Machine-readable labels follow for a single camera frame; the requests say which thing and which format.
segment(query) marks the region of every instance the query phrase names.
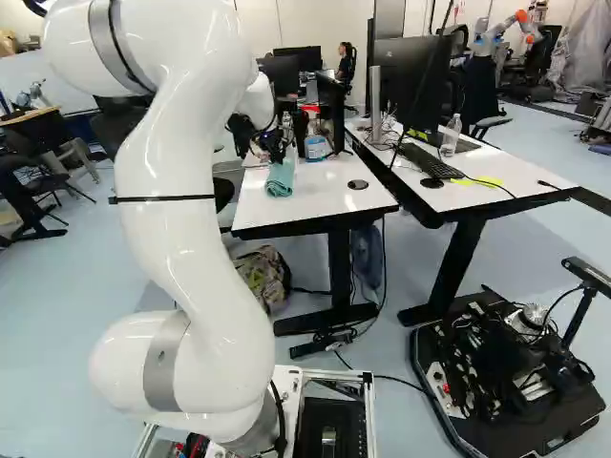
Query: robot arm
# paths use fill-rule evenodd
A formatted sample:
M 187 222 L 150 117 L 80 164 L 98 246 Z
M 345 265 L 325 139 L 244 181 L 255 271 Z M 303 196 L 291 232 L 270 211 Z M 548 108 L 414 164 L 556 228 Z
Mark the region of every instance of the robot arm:
M 182 310 L 111 326 L 91 357 L 92 382 L 114 407 L 147 422 L 243 454 L 261 450 L 236 444 L 276 413 L 267 408 L 274 338 L 221 243 L 211 156 L 232 112 L 263 128 L 273 99 L 233 3 L 58 0 L 43 52 L 87 93 L 157 92 L 117 155 L 116 196 L 140 267 Z
M 474 42 L 475 55 L 485 56 L 492 55 L 496 48 L 496 42 L 509 29 L 517 22 L 522 30 L 522 33 L 526 35 L 526 43 L 532 45 L 542 39 L 538 28 L 528 18 L 528 13 L 525 10 L 518 10 L 503 22 L 496 24 L 495 26 L 488 27 L 488 18 L 479 18 L 475 25 L 476 39 Z

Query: person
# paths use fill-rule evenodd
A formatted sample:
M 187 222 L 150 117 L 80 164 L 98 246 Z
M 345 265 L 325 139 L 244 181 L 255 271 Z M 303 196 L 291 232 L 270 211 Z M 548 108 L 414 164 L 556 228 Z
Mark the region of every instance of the person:
M 349 41 L 343 41 L 340 43 L 338 48 L 339 54 L 342 56 L 342 60 L 340 60 L 340 65 L 337 69 L 337 73 L 335 74 L 335 78 L 340 81 L 348 81 L 350 79 L 351 67 L 352 67 L 352 45 Z

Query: keyboard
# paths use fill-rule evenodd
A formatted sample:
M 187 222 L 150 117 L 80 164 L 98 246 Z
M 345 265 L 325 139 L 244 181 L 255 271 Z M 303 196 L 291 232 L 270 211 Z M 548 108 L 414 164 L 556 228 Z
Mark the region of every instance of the keyboard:
M 431 178 L 451 179 L 463 178 L 465 174 L 446 164 L 437 157 L 430 155 L 426 150 L 413 143 L 404 143 L 399 147 L 399 155 L 409 162 L 420 167 L 422 172 Z

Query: white wall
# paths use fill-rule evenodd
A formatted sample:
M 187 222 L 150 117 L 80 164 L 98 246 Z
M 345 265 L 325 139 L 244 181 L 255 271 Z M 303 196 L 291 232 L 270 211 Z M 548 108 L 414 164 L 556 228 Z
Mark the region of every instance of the white wall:
M 60 107 L 61 113 L 67 115 L 97 108 L 93 97 L 82 93 L 54 73 L 42 51 L 23 52 L 0 59 L 0 91 L 7 99 L 14 101 L 20 91 L 28 91 L 33 81 L 45 78 L 42 92 L 53 105 Z
M 42 17 L 26 8 L 21 0 L 0 0 L 0 29 L 14 31 L 19 41 L 42 35 Z
M 550 0 L 548 24 L 565 25 L 575 2 L 575 21 L 593 0 Z M 373 16 L 374 0 L 236 0 L 244 32 L 257 56 L 273 48 L 320 45 L 328 68 L 337 68 L 337 46 L 350 41 L 359 51 L 357 74 L 353 82 L 352 101 L 365 98 L 365 62 L 367 54 L 367 20 Z M 488 12 L 490 0 L 455 0 L 457 10 L 448 24 L 467 24 L 470 37 L 477 18 Z M 529 0 L 494 0 L 490 23 L 496 24 L 516 10 L 528 8 Z M 428 32 L 432 0 L 407 0 L 405 36 Z M 437 0 L 433 32 L 441 25 L 447 0 Z M 524 39 L 518 26 L 505 33 L 516 54 L 525 51 Z

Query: light blue floor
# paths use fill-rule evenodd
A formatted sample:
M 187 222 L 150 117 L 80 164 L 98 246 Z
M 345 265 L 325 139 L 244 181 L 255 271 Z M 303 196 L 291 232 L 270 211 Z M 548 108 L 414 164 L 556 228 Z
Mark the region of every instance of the light blue floor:
M 509 104 L 505 109 L 514 121 L 491 130 L 488 141 L 611 198 L 611 158 L 579 144 L 573 137 L 581 127 L 577 122 Z M 58 215 L 71 223 L 67 237 L 20 243 L 0 255 L 0 454 L 127 458 L 141 430 L 139 421 L 111 410 L 91 389 L 88 354 L 117 318 L 135 309 L 169 308 L 172 302 L 135 266 L 116 208 L 105 201 L 111 194 L 112 171 L 102 174 L 101 185 L 86 177 L 80 181 L 99 200 L 96 206 L 63 198 L 65 207 Z M 52 220 L 48 225 L 55 227 Z M 424 229 L 400 213 L 387 217 L 388 305 L 370 332 L 343 350 L 353 366 L 414 381 L 406 364 L 407 331 L 396 312 L 428 297 L 452 232 L 451 225 Z M 578 283 L 560 266 L 564 257 L 582 256 L 611 273 L 609 234 L 611 219 L 576 201 L 491 221 L 460 292 L 474 292 L 486 282 L 511 299 L 549 303 Z M 232 254 L 263 243 L 224 241 Z M 328 287 L 323 236 L 273 242 L 291 266 L 295 284 Z M 577 300 L 571 298 L 554 314 L 561 327 Z M 325 298 L 296 294 L 285 314 L 325 307 Z M 597 297 L 574 345 L 595 370 L 597 388 L 607 400 L 609 323 L 611 301 Z M 289 364 L 287 348 L 305 341 L 278 339 L 278 363 Z M 332 354 L 301 364 L 341 368 Z M 458 456 L 420 393 L 386 381 L 376 382 L 376 390 L 379 456 Z M 608 456 L 610 427 L 611 420 L 603 414 L 597 427 L 554 456 Z

